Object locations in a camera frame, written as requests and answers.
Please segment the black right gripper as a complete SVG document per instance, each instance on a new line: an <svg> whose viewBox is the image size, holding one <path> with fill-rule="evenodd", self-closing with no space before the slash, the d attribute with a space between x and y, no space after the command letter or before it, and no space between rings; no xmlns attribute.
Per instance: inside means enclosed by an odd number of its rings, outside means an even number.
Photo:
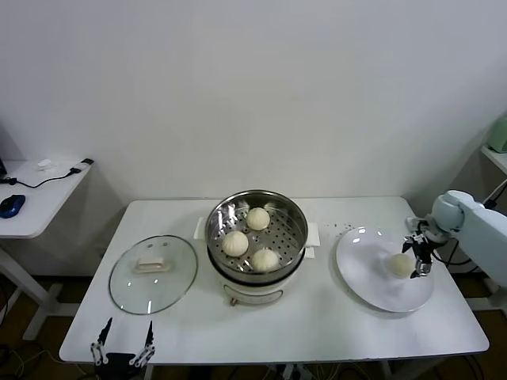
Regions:
<svg viewBox="0 0 507 380"><path fill-rule="evenodd" d="M411 248L416 261L415 269L410 274L410 278L415 279L428 276L431 271L431 263L433 262L433 246L423 233L412 233L410 236L404 237L401 253L406 253Z"/></svg>

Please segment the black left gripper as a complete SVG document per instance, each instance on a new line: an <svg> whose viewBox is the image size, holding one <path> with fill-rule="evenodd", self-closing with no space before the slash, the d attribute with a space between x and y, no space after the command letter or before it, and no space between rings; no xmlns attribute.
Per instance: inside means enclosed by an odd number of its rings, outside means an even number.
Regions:
<svg viewBox="0 0 507 380"><path fill-rule="evenodd" d="M144 347L136 355L133 353L105 353L105 341L112 325L112 318L109 318L106 326L101 330L95 342L90 345L94 366L94 373L99 379L133 379L139 375L142 367L136 365L147 365L155 354L153 322L149 324Z"/></svg>

